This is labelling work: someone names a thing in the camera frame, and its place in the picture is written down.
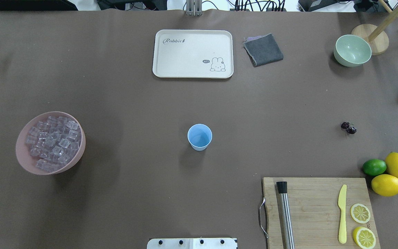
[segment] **berry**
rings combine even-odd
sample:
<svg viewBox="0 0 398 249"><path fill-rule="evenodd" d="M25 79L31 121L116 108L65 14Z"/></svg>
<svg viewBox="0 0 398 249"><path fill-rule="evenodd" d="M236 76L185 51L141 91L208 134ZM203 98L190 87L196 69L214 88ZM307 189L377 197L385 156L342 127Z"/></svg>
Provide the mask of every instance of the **berry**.
<svg viewBox="0 0 398 249"><path fill-rule="evenodd" d="M351 127L349 127L349 128L346 130L346 132L349 133L349 134L355 134L355 133L357 132L357 129L354 128L354 126L351 126Z"/></svg>
<svg viewBox="0 0 398 249"><path fill-rule="evenodd" d="M340 125L340 128L342 128L342 129L348 129L348 128L349 128L349 122L343 122L343 123Z"/></svg>

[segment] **cutting board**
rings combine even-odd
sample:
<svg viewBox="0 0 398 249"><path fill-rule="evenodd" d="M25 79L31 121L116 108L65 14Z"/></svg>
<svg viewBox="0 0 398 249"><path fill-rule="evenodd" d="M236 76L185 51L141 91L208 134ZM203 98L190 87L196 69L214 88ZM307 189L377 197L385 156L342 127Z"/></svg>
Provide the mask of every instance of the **cutting board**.
<svg viewBox="0 0 398 249"><path fill-rule="evenodd" d="M368 227L376 236L376 247L380 249L376 223L372 214L371 202L365 178L297 178L264 177L263 188L265 208L267 210L268 248L283 247L281 220L278 210L278 192L276 182L288 182L288 201L294 245L296 249L359 249L352 238L356 227ZM338 241L340 208L339 191L343 184L346 191L346 231L347 241ZM366 205L371 219L366 224L355 222L350 214L351 206L356 203Z"/></svg>

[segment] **lemon slice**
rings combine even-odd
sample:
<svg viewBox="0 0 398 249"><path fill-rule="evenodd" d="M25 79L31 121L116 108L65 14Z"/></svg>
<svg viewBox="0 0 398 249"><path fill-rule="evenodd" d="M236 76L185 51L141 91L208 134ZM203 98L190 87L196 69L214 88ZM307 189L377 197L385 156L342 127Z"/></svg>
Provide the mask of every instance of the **lemon slice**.
<svg viewBox="0 0 398 249"><path fill-rule="evenodd" d="M360 224L365 224L371 219L371 212L366 205L356 203L351 207L351 217Z"/></svg>
<svg viewBox="0 0 398 249"><path fill-rule="evenodd" d="M376 245L374 233L366 227L356 227L352 232L352 238L362 249L372 249Z"/></svg>

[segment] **metal clamp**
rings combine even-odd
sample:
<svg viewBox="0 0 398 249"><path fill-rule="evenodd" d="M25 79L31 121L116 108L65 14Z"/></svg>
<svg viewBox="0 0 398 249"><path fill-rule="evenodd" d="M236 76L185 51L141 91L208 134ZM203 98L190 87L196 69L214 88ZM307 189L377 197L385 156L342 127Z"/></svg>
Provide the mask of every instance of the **metal clamp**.
<svg viewBox="0 0 398 249"><path fill-rule="evenodd" d="M187 16L202 16L202 0L187 0L186 4Z"/></svg>
<svg viewBox="0 0 398 249"><path fill-rule="evenodd" d="M261 205L259 206L259 225L260 225L260 228L262 228L262 231L263 231L264 234L265 234L265 238L268 239L268 233L265 231L264 227L262 227L262 222L261 222L261 220L260 220L260 210L261 210L261 208L262 208L263 205L265 205L265 197L262 199L262 203L261 203Z"/></svg>

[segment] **green lime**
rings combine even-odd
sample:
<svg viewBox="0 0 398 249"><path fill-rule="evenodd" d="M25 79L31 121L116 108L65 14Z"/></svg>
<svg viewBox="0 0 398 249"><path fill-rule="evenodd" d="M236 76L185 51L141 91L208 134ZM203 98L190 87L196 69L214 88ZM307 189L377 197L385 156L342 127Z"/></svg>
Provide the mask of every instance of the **green lime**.
<svg viewBox="0 0 398 249"><path fill-rule="evenodd" d="M385 161L379 159L371 159L363 164L363 172L367 175L376 176L381 175L387 170Z"/></svg>

